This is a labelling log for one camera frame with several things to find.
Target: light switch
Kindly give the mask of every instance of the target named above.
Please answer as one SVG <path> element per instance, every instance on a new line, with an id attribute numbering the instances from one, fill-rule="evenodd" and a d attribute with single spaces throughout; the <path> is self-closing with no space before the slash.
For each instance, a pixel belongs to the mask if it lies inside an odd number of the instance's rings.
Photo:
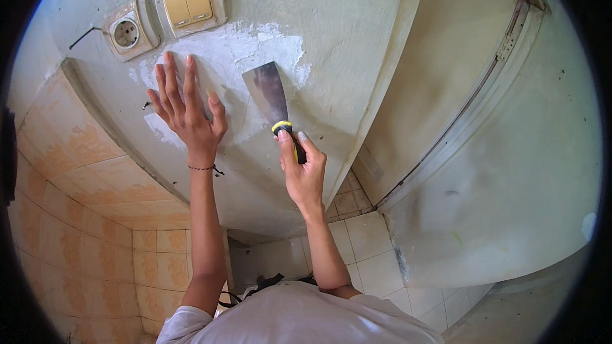
<path id="1" fill-rule="evenodd" d="M 187 0 L 187 7 L 192 22 L 212 18 L 210 0 Z"/>
<path id="2" fill-rule="evenodd" d="M 183 27 L 192 22 L 187 8 L 187 0 L 164 0 L 164 5 L 173 27 Z"/>

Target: hand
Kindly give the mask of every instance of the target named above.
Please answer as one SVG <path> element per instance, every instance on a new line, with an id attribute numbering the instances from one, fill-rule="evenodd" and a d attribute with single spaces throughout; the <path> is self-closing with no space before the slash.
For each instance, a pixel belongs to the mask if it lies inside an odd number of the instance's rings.
<path id="1" fill-rule="evenodd" d="M 289 133 L 279 132 L 280 165 L 285 172 L 285 184 L 289 196 L 302 212 L 306 222 L 313 218 L 325 218 L 323 206 L 323 178 L 327 156 L 317 149 L 304 132 L 297 133 L 297 141 L 306 152 L 306 163 L 298 164 L 293 152 L 294 144 Z"/>
<path id="2" fill-rule="evenodd" d="M 198 96 L 195 86 L 195 61 L 193 56 L 187 56 L 185 66 L 185 86 L 183 96 L 180 98 L 176 83 L 176 64 L 171 52 L 164 53 L 164 65 L 157 64 L 155 73 L 159 97 L 153 89 L 147 94 L 153 102 L 156 113 L 187 145 L 187 163 L 194 167 L 211 167 L 215 163 L 217 146 L 228 124 L 225 119 L 225 106 L 219 101 L 217 93 L 212 92 L 208 97 L 208 106 L 214 116 L 208 121 L 198 106 Z"/>

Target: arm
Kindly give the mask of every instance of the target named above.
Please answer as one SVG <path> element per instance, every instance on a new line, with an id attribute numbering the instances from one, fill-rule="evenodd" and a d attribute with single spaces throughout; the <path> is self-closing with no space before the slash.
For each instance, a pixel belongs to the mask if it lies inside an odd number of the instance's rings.
<path id="1" fill-rule="evenodd" d="M 176 83 L 176 65 L 172 53 L 165 52 L 164 67 L 156 66 L 159 97 L 147 91 L 156 113 L 187 145 L 187 164 L 209 168 L 215 163 L 217 146 L 227 130 L 225 107 L 216 93 L 208 105 L 214 116 L 211 123 L 198 107 L 195 86 L 195 62 L 187 57 L 185 68 L 185 103 Z M 212 188 L 212 170 L 190 169 L 193 278 L 181 305 L 192 305 L 215 315 L 219 295 L 227 280 L 223 238 Z"/>
<path id="2" fill-rule="evenodd" d="M 281 130 L 278 140 L 282 153 L 280 164 L 285 172 L 287 191 L 306 221 L 317 285 L 322 292 L 345 299 L 361 294 L 353 287 L 351 276 L 327 226 L 322 201 L 326 155 L 317 149 L 304 132 L 300 132 L 297 134 L 297 140 L 306 152 L 306 163 L 299 165 L 294 157 L 291 136 Z"/>

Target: putty knife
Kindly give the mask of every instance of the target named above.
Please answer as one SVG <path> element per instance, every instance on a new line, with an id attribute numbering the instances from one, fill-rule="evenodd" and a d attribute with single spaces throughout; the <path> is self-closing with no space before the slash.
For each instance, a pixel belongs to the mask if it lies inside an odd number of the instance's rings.
<path id="1" fill-rule="evenodd" d="M 291 138 L 295 149 L 295 159 L 298 164 L 306 163 L 306 152 L 300 144 L 295 140 L 292 129 L 293 124 L 289 122 L 287 114 L 287 101 L 285 100 L 285 91 L 283 83 L 280 82 L 279 70 L 276 63 L 271 61 L 257 68 L 253 68 L 242 74 L 244 83 L 251 93 L 253 101 L 257 108 L 264 114 L 264 117 L 272 124 L 272 132 L 278 136 L 281 129 L 286 130 Z"/>

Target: person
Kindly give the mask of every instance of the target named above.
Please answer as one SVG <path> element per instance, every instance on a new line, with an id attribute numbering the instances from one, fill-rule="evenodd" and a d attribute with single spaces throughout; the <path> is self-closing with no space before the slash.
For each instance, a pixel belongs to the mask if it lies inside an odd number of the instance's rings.
<path id="1" fill-rule="evenodd" d="M 307 162 L 297 163 L 291 137 L 280 131 L 280 165 L 287 192 L 306 223 L 317 285 L 281 282 L 213 319 L 227 272 L 212 168 L 228 124 L 225 107 L 215 93 L 208 98 L 212 122 L 203 116 L 195 71 L 194 58 L 188 56 L 183 102 L 174 58 L 166 52 L 163 67 L 155 68 L 159 96 L 148 90 L 157 114 L 187 145 L 191 180 L 193 277 L 180 306 L 165 321 L 157 343 L 443 343 L 431 327 L 391 301 L 364 295 L 351 284 L 325 221 L 322 195 L 327 157 L 303 132 L 297 137 Z"/>

